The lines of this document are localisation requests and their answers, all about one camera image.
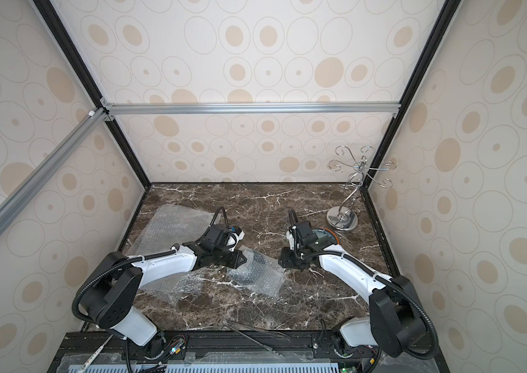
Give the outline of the teal patterned dinner plate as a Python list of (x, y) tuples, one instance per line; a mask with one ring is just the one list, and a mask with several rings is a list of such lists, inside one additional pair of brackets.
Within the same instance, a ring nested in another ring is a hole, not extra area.
[(337, 235), (326, 228), (314, 228), (313, 232), (316, 233), (318, 239), (325, 239), (329, 241), (331, 245), (338, 245), (340, 243)]

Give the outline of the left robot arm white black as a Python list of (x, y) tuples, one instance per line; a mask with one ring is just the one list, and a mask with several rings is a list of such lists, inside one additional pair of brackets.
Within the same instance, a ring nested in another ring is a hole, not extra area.
[(126, 338), (139, 347), (155, 340), (159, 330), (134, 307), (139, 289), (170, 276), (219, 265), (236, 269), (246, 263), (238, 244), (244, 232), (235, 226), (210, 225), (197, 240), (173, 245), (147, 256), (110, 253), (78, 289), (74, 316)]

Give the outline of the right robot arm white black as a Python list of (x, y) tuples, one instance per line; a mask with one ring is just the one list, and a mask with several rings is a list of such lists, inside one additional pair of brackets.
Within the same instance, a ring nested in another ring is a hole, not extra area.
[(403, 353), (425, 361), (436, 357), (437, 329), (408, 278), (393, 278), (372, 269), (340, 244), (318, 236), (309, 222), (291, 224), (287, 239), (289, 246), (282, 249), (278, 260), (281, 267), (321, 267), (355, 290), (368, 305), (368, 316), (352, 318), (335, 329), (334, 345), (339, 355), (350, 355), (362, 346), (377, 346), (391, 357)]

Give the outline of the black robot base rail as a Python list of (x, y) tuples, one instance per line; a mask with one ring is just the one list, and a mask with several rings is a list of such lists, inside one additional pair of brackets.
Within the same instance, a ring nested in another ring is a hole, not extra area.
[[(105, 332), (64, 337), (50, 372), (78, 372), (109, 337)], [(162, 352), (142, 350), (112, 338), (86, 372), (447, 372), (442, 355), (429, 361), (409, 354), (389, 357), (377, 346), (339, 356), (328, 330), (280, 332), (177, 331), (164, 335)]]

